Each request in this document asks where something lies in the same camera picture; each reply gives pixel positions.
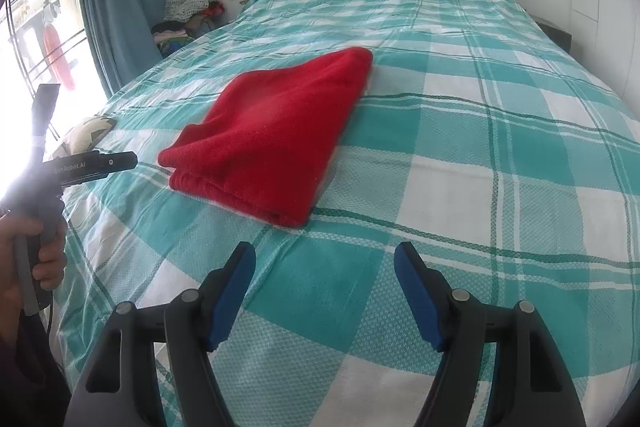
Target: bed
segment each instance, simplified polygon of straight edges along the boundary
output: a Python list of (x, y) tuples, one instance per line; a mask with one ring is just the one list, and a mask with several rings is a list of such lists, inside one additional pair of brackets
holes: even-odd
[[(233, 77), (347, 46), (374, 65), (305, 227), (168, 187), (159, 150)], [(100, 113), (118, 124), (99, 148), (140, 163), (65, 192), (54, 328), (72, 385), (117, 302), (165, 303), (239, 241), (257, 269), (212, 365), (242, 427), (413, 425), (440, 356), (394, 275), (406, 240), (452, 287), (537, 306), (588, 425), (606, 425), (638, 379), (640, 123), (514, 0), (252, 0)], [(494, 354), (469, 425), (482, 425)]]

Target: patterned pillow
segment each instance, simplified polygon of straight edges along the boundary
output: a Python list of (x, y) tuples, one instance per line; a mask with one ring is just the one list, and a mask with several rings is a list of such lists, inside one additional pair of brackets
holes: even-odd
[(90, 151), (115, 125), (113, 118), (105, 116), (85, 118), (58, 141), (49, 159)]

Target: human hand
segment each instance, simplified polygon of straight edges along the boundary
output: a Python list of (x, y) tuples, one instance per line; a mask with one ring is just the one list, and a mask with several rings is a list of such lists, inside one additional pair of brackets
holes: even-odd
[[(31, 217), (12, 212), (0, 217), (0, 309), (22, 308), (22, 296), (14, 266), (14, 237), (20, 234), (37, 235), (42, 229), (42, 222)], [(33, 267), (32, 273), (44, 290), (57, 288), (64, 277), (65, 235), (66, 221), (61, 219), (54, 238), (38, 252), (40, 262)]]

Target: metal screw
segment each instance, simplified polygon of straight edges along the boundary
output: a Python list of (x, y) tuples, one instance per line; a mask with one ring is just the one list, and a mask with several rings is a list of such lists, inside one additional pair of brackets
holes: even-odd
[(518, 306), (525, 313), (533, 313), (533, 310), (536, 309), (529, 301), (520, 301)]
[(184, 292), (182, 292), (180, 298), (183, 302), (193, 302), (199, 296), (200, 293), (198, 293), (198, 290), (196, 290), (196, 288), (191, 288), (190, 290), (185, 290)]
[(116, 313), (118, 315), (126, 315), (131, 311), (131, 303), (129, 301), (121, 302), (116, 306)]
[(456, 288), (451, 292), (451, 296), (458, 302), (465, 302), (469, 300), (469, 292), (462, 288)]

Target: folded red blanket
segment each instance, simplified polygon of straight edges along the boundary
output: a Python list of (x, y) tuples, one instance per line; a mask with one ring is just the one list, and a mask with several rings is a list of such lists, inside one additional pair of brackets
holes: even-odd
[(371, 60), (370, 51), (348, 48), (236, 76), (204, 121), (159, 153), (160, 165), (175, 167), (171, 188), (303, 225)]

